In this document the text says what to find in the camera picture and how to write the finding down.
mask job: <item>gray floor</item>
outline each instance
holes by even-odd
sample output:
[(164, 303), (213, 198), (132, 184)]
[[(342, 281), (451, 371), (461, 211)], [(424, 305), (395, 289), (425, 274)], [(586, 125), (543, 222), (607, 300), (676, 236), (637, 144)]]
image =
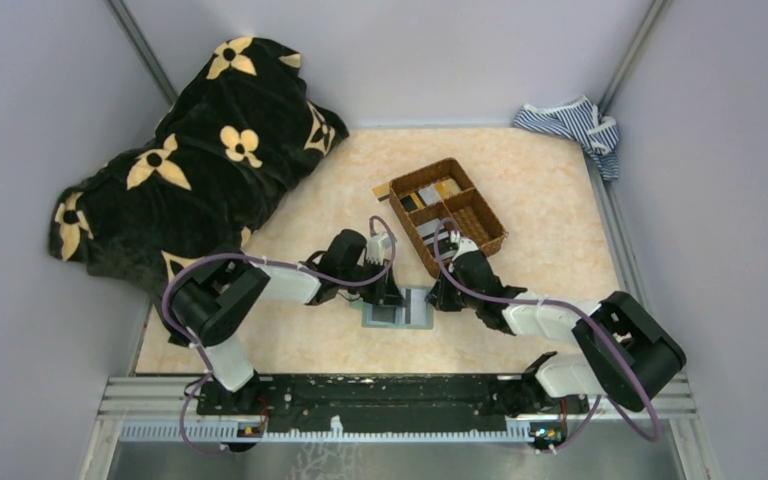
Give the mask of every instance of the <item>gray floor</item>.
[(496, 444), (264, 444), (205, 457), (181, 443), (120, 443), (111, 480), (542, 480), (682, 478), (667, 436), (647, 443), (622, 423), (594, 423), (553, 457)]

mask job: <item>floor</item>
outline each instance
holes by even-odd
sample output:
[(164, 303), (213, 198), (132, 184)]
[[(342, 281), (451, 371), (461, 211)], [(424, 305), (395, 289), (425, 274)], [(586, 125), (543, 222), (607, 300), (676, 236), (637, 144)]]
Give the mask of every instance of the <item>floor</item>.
[[(372, 189), (446, 157), (458, 159), (509, 232), (490, 257), (504, 283), (570, 300), (601, 299), (618, 288), (580, 148), (514, 128), (353, 132), (245, 249), (303, 260), (343, 228), (366, 233), (368, 217), (381, 215), (398, 239), (397, 283), (431, 286), (389, 203)], [(340, 298), (319, 307), (259, 302), (237, 335), (262, 373), (520, 372), (543, 352), (575, 348), (489, 330), (467, 311), (435, 312), (432, 330), (362, 328), (360, 312)], [(137, 372), (203, 370), (194, 351), (167, 337), (152, 313)]]

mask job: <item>light blue folded cloth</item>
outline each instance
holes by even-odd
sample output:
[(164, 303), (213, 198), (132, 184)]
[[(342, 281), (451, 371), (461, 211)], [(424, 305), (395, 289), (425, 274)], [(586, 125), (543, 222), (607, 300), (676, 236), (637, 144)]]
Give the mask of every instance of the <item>light blue folded cloth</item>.
[(596, 162), (602, 179), (620, 178), (616, 148), (620, 129), (613, 117), (603, 117), (599, 107), (582, 95), (555, 108), (525, 105), (514, 118), (514, 126), (537, 133), (547, 133), (575, 140), (588, 157)]

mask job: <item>floral patterned blanket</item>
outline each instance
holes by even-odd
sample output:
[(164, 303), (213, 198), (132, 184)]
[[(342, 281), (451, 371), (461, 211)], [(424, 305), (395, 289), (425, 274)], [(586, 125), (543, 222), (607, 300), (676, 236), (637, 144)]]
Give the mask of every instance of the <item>floral patterned blanket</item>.
[(301, 56), (264, 38), (223, 43), (145, 146), (57, 199), (48, 253), (157, 303), (186, 265), (239, 250), (348, 130), (306, 97)]

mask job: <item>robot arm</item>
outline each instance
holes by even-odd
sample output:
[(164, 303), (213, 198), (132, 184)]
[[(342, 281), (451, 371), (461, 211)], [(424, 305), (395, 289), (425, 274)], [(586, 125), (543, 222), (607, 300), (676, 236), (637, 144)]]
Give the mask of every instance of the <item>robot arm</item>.
[[(486, 297), (533, 304), (483, 300), (457, 288), (443, 273), (428, 296), (429, 303), (441, 311), (474, 309), (488, 328), (510, 335), (541, 335), (579, 345), (582, 353), (544, 356), (532, 366), (536, 371), (531, 373), (549, 397), (607, 394), (630, 410), (643, 410), (644, 404), (628, 378), (586, 322), (566, 308), (543, 304), (540, 297), (525, 288), (503, 285), (472, 240), (458, 234), (450, 239), (458, 244), (449, 265), (458, 283)], [(650, 398), (686, 364), (678, 344), (629, 294), (614, 292), (601, 302), (580, 302), (575, 306), (608, 334)], [(624, 338), (617, 340), (614, 335)]]
[[(320, 305), (346, 288), (366, 303), (402, 306), (404, 298), (393, 279), (392, 268), (377, 281), (359, 287), (344, 287), (317, 275), (362, 283), (381, 273), (391, 258), (392, 245), (386, 233), (367, 240), (358, 232), (343, 230), (328, 250), (316, 252), (298, 268), (244, 260), (200, 267), (181, 282), (170, 306), (181, 325), (201, 342), (219, 383), (236, 392), (255, 372), (234, 333), (258, 300)], [(183, 336), (176, 333), (172, 333), (170, 342), (186, 344)]]

